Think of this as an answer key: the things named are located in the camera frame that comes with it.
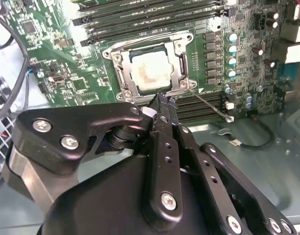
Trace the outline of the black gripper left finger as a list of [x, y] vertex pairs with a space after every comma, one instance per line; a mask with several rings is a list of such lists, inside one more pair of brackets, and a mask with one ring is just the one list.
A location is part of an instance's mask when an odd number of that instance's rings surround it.
[[[168, 98], [155, 95], [142, 109], [132, 103], [28, 110], [21, 113], [6, 158], [10, 180], [44, 212], [55, 200], [77, 186], [76, 173], [91, 151], [132, 149], [152, 166], [163, 161], [180, 167]], [[182, 190], [152, 187], [142, 209], [150, 224], [177, 224], [183, 216]]]

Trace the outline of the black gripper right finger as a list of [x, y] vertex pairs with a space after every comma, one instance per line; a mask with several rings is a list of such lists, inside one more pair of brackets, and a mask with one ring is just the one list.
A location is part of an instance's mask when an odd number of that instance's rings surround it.
[[168, 98], [180, 163], [190, 180], [211, 235], [295, 235], [291, 222], [210, 142], [199, 146], [180, 124], [177, 105]]

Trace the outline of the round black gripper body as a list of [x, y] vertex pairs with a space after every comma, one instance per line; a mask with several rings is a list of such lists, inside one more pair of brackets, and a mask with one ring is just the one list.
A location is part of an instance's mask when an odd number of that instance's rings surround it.
[[169, 235], [217, 235], [220, 225], [210, 207], [200, 205], [191, 178], [178, 165], [152, 166], [132, 156], [60, 195], [47, 212], [43, 235], [158, 235], [143, 217], [149, 190], [182, 190], [183, 216]]

